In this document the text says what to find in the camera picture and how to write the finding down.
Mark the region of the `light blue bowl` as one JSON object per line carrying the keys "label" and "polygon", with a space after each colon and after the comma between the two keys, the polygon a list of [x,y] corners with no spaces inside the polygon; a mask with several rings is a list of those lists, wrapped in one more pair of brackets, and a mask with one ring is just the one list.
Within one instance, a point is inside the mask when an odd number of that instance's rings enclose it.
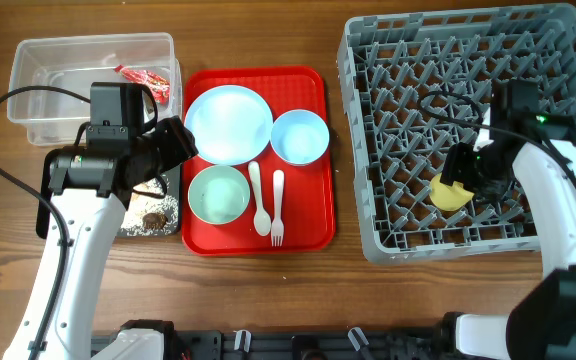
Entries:
{"label": "light blue bowl", "polygon": [[314,163],[327,151],[330,143],[328,126],[322,117],[305,110],[290,110],[273,124],[270,144],[284,162],[293,166]]}

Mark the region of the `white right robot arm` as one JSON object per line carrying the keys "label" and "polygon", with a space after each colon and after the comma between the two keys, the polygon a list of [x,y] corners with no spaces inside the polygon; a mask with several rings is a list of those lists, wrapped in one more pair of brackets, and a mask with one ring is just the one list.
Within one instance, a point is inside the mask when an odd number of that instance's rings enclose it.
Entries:
{"label": "white right robot arm", "polygon": [[576,143],[571,118],[520,111],[489,116],[475,144],[453,146],[431,181],[431,201],[453,211],[525,193],[541,248],[543,279],[509,314],[455,316],[451,346],[489,359],[576,359]]}

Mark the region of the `mint green bowl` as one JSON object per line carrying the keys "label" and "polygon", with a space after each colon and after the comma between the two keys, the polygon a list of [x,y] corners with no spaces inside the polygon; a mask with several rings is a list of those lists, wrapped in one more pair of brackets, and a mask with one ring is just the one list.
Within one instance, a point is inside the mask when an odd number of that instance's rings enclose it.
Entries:
{"label": "mint green bowl", "polygon": [[239,170],[214,165],[192,179],[187,201],[192,213],[204,223],[225,225],[239,218],[248,207],[250,187]]}

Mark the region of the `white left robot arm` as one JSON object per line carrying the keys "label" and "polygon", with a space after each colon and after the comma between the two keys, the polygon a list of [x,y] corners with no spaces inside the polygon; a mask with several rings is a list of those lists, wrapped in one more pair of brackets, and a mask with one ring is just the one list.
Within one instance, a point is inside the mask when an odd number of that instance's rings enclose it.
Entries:
{"label": "white left robot arm", "polygon": [[50,152],[45,248],[7,359],[90,359],[92,325],[110,248],[133,188],[194,157],[180,118],[150,132],[91,128],[85,146]]}

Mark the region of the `yellow plastic cup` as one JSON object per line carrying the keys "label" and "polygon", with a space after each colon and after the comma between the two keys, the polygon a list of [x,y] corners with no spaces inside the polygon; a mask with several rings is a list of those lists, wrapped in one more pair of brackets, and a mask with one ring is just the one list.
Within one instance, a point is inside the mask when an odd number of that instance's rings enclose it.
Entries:
{"label": "yellow plastic cup", "polygon": [[456,211],[474,197],[474,193],[466,190],[464,185],[455,181],[452,185],[441,182],[441,175],[435,175],[430,181],[430,200],[442,211]]}

